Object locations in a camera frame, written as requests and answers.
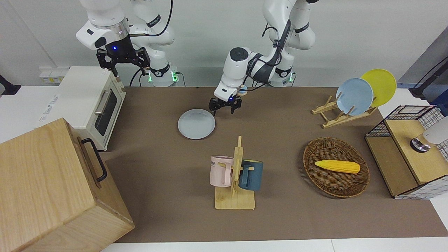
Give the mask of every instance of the pink mug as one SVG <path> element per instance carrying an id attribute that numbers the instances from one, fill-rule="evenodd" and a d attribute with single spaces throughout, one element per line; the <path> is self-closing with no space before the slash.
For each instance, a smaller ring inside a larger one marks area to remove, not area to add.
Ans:
<path id="1" fill-rule="evenodd" d="M 215 187 L 229 187 L 232 184 L 233 157 L 212 156 L 210 184 Z"/>

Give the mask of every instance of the oven handle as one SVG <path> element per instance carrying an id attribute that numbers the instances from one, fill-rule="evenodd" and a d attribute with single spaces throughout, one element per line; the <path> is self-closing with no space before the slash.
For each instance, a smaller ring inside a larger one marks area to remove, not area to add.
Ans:
<path id="1" fill-rule="evenodd" d="M 81 143 L 82 144 L 85 144 L 85 143 L 92 144 L 93 151 L 95 152 L 96 158 L 98 158 L 98 162 L 99 162 L 99 165 L 101 166 L 101 170 L 103 170 L 103 175 L 101 175 L 99 178 L 97 178 L 96 181 L 98 181 L 98 182 L 103 181 L 108 176 L 108 171 L 106 170 L 106 167 L 104 166 L 103 160 L 99 156 L 98 149 L 96 148 L 95 143 L 90 138 L 81 140 Z"/>
<path id="2" fill-rule="evenodd" d="M 104 113 L 104 110 L 106 109 L 106 105 L 108 104 L 111 94 L 112 94 L 112 89 L 105 90 L 103 92 L 103 96 L 101 97 L 98 107 L 95 110 L 95 115 L 102 115 Z"/>

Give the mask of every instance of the wicker tray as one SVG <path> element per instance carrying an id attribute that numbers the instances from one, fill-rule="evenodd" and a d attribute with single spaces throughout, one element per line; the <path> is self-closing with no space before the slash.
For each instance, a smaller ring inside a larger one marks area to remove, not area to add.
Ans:
<path id="1" fill-rule="evenodd" d="M 324 159 L 356 162 L 361 168 L 358 174 L 347 174 L 325 170 L 314 164 Z M 355 148 L 336 138 L 323 137 L 311 141 L 303 153 L 303 165 L 311 181 L 332 196 L 357 196 L 369 184 L 370 174 L 366 161 Z"/>

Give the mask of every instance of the corn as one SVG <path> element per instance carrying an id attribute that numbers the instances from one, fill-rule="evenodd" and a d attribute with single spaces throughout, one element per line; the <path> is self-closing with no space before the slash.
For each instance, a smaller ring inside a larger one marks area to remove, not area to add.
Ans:
<path id="1" fill-rule="evenodd" d="M 336 172 L 344 172 L 356 174 L 359 172 L 359 164 L 355 162 L 349 161 L 340 161 L 340 160 L 322 160 L 314 163 L 315 165 Z"/>

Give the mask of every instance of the yellow plate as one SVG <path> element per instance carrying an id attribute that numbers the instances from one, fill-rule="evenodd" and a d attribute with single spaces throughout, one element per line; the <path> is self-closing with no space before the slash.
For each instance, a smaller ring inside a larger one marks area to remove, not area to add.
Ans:
<path id="1" fill-rule="evenodd" d="M 361 76 L 361 79 L 367 81 L 373 90 L 375 99 L 372 102 L 372 107 L 381 106 L 395 94 L 396 80 L 395 77 L 387 70 L 373 69 Z"/>

